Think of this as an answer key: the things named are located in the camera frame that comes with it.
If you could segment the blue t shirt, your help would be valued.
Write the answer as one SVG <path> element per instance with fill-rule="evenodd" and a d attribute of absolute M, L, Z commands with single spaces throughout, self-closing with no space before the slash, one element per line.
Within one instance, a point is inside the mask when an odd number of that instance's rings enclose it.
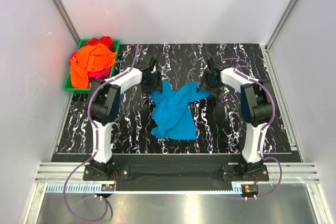
<path fill-rule="evenodd" d="M 206 99 L 210 94 L 204 89 L 198 89 L 198 82 L 188 82 L 174 91 L 168 81 L 163 81 L 162 88 L 162 91 L 150 94 L 155 104 L 152 117 L 156 123 L 151 134 L 157 138 L 177 141 L 197 139 L 196 126 L 188 105 Z"/>

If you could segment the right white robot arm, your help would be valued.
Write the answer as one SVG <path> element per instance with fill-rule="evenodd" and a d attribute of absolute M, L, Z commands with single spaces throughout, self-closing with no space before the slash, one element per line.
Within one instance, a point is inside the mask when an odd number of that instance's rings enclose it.
<path fill-rule="evenodd" d="M 210 57 L 207 60 L 208 70 L 204 71 L 198 88 L 216 98 L 219 98 L 223 86 L 230 86 L 240 93 L 240 110 L 246 122 L 245 145 L 238 165 L 227 175 L 250 180 L 262 170 L 262 145 L 275 118 L 276 105 L 270 82 L 260 81 L 239 71 L 249 66 L 245 60 L 242 62 L 245 63 L 243 66 L 233 67 L 224 65 L 220 57 Z"/>

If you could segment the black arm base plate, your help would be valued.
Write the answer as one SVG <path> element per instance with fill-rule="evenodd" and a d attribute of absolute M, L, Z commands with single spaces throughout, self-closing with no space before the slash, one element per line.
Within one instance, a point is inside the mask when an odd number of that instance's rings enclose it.
<path fill-rule="evenodd" d="M 205 177 L 225 182 L 267 182 L 262 161 L 247 164 L 239 154 L 114 154 L 106 164 L 90 161 L 84 180 L 128 181 L 148 177 Z"/>

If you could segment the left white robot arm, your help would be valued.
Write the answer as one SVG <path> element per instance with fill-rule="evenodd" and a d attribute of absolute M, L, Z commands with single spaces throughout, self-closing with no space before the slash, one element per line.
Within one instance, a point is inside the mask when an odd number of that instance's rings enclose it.
<path fill-rule="evenodd" d="M 96 79 L 91 85 L 86 111 L 93 131 L 93 153 L 87 161 L 103 180 L 113 175 L 111 131 L 118 116 L 121 94 L 139 85 L 142 93 L 163 91 L 157 59 L 144 56 L 120 74 L 108 79 Z"/>

